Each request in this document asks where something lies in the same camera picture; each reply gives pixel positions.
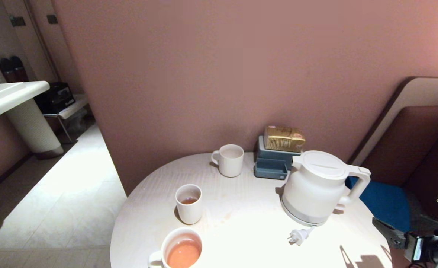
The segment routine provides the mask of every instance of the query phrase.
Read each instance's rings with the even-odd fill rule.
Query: floor
[[[95,124],[65,149],[1,183],[0,267],[110,267],[125,192]]]

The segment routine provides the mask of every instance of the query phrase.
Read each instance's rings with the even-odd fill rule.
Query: white cup
[[[243,160],[244,149],[235,144],[224,145],[211,155],[211,161],[219,166],[219,172],[226,177],[239,176]]]
[[[195,224],[202,216],[201,188],[194,184],[182,185],[176,191],[176,207],[181,221],[185,224]]]
[[[168,256],[171,253],[171,250],[184,240],[193,240],[199,249],[201,254],[202,251],[202,240],[201,236],[193,229],[189,227],[181,227],[171,231],[166,238],[163,240],[163,244],[161,244],[161,250],[156,251],[151,254],[148,258],[148,267],[149,268],[171,268],[167,263]]]

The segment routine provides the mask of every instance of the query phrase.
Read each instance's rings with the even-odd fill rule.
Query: gold packaged food
[[[270,125],[265,128],[264,143],[265,149],[301,153],[305,137],[296,128]]]

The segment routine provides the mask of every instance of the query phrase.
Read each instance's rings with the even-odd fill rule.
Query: black box
[[[57,114],[75,103],[67,83],[49,83],[51,88],[34,97],[43,114]]]

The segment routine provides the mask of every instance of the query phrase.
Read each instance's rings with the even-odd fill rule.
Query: mug of tea
[[[170,232],[161,244],[161,250],[151,254],[149,268],[191,267],[201,256],[201,236],[189,227]]]
[[[224,145],[211,155],[211,161],[219,166],[219,172],[231,178],[241,174],[243,160],[244,149],[235,144]]]
[[[176,191],[176,207],[185,224],[195,224],[202,216],[201,188],[194,184],[182,185]]]

